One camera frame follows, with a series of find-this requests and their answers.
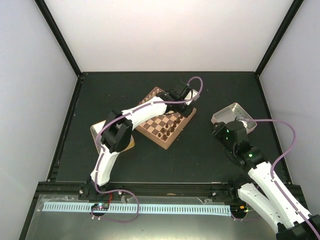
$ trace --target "gray wall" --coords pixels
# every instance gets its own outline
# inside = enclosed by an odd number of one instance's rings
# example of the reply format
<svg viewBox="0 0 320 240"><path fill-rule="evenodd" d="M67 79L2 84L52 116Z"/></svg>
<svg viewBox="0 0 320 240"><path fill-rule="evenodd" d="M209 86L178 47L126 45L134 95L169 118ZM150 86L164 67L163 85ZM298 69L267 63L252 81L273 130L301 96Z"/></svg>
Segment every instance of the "gray wall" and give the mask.
<svg viewBox="0 0 320 240"><path fill-rule="evenodd" d="M320 1L304 1L260 78L272 117L297 130L297 144L286 161L313 214L320 213L319 9ZM276 129L286 149L292 133L283 125Z"/></svg>
<svg viewBox="0 0 320 240"><path fill-rule="evenodd" d="M33 0L0 3L0 233L18 239L76 76Z"/></svg>

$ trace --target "white panel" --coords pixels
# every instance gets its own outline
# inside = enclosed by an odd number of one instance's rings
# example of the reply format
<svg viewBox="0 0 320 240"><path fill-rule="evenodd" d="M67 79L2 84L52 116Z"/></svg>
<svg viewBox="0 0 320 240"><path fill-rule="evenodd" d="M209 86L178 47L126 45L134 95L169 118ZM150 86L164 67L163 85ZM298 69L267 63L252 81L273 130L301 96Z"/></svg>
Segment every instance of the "white panel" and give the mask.
<svg viewBox="0 0 320 240"><path fill-rule="evenodd" d="M297 144L286 158L293 182L302 186L310 211L320 213L320 1L304 1L261 75L272 117L290 122ZM283 149L291 131L276 125Z"/></svg>
<svg viewBox="0 0 320 240"><path fill-rule="evenodd" d="M76 76L33 0L0 3L0 233L18 239Z"/></svg>
<svg viewBox="0 0 320 240"><path fill-rule="evenodd" d="M82 71L255 71L292 0L46 0Z"/></svg>

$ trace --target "white ruler strip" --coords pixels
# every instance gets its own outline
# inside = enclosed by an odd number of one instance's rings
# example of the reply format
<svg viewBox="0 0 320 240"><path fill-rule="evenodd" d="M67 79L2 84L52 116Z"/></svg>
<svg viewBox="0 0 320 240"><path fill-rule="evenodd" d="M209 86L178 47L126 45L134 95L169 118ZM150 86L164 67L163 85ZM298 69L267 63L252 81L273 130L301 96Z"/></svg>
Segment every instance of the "white ruler strip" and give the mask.
<svg viewBox="0 0 320 240"><path fill-rule="evenodd" d="M90 213L94 203L88 202L45 202L43 212ZM95 213L135 214L137 204L111 203L108 210ZM189 214L231 216L228 205L187 205L187 204L139 204L140 214Z"/></svg>

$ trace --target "black frame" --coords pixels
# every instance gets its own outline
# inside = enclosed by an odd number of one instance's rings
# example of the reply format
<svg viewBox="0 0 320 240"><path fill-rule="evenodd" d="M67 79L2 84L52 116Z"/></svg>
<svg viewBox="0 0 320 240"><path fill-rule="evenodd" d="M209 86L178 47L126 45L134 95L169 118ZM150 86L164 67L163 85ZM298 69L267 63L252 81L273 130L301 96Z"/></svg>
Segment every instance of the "black frame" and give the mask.
<svg viewBox="0 0 320 240"><path fill-rule="evenodd" d="M68 134L68 130L70 127L71 119L74 114L74 110L76 107L76 103L78 100L78 96L80 94L80 90L82 87L82 83L84 80L83 72L80 70L75 58L73 57L62 33L59 30L58 25L56 24L52 14L50 13L50 10L48 6L45 3L45 0L34 0L41 11L44 19L46 20L48 26L50 27L53 35L55 36L57 42L59 43L62 51L64 52L66 58L68 59L74 73L77 76L77 82L75 85L74 92L72 94L71 102L66 114L66 118L62 127L62 131L57 143L57 147L53 156L53 160L49 169L49 173L47 176L47 182L39 182L34 197L32 199L30 209L28 211L24 226L21 231L21 235L19 239L25 239L28 233L29 225L31 223L31 219L33 216L33 212L35 210L39 195L41 194L65 194L65 195L78 195L79 191L81 189L81 184L78 182L55 182L56 176L59 169L59 163L60 163L60 157L62 154L62 150L64 148L64 142ZM286 30L288 29L290 23L294 19L296 13L298 12L300 6L302 5L304 0L293 0L289 10L287 11L287 14L285 15L281 25L279 26L275 36L273 37L268 49L266 50L258 68L256 69L255 76L256 80L258 81L258 84L260 86L261 92L263 92L261 83L260 83L260 75L263 72L264 68L266 67L268 61L270 60L272 54L274 53L275 49L277 48L279 42L281 41L282 37L284 36ZM271 114L268 108L268 104L266 99L264 98L264 104L267 107L268 116L271 118ZM277 145L279 149L281 150L280 142L277 137L276 129L273 126L273 134L275 135L277 139ZM289 181L290 175L287 168L287 165L285 164L285 171L287 173L287 178ZM299 198L300 202L307 207L306 201L304 199L303 193L301 191L301 188L296 185L289 184L286 185L292 194L296 196L296 198ZM166 196L168 193L173 194L174 196L189 196L189 197L210 197L210 194L212 194L213 191L216 192L225 192L227 189L226 184L133 184L133 183L126 183L126 184L114 184L111 183L110 186L108 186L111 189L126 189L129 191L134 192L138 196L144 195L144 196ZM227 200L223 200L219 197L215 197L213 199L215 202L228 202Z"/></svg>

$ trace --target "chessboard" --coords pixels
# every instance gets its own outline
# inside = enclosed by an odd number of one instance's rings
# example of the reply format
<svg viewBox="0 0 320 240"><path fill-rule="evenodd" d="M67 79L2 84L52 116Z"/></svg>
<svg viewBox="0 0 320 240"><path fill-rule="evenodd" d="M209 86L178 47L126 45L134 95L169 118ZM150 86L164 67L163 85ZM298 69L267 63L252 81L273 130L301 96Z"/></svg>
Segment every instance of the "chessboard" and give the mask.
<svg viewBox="0 0 320 240"><path fill-rule="evenodd" d="M163 92L159 87L155 87L140 103L143 104L152 99L156 94ZM154 141L164 149L168 149L173 141L178 137L190 119L195 115L196 109L193 108L188 117L183 117L177 112L168 112L163 115L155 116L137 126L140 133Z"/></svg>

